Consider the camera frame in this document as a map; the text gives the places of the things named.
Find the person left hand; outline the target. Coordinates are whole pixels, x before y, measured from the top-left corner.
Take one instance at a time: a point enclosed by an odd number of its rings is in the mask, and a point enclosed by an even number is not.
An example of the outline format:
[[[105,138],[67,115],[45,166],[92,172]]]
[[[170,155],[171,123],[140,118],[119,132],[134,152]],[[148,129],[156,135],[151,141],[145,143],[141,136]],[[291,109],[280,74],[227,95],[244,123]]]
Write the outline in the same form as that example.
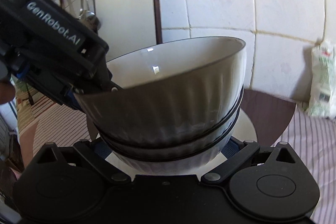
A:
[[[15,87],[8,80],[0,82],[0,104],[6,104],[15,97]]]

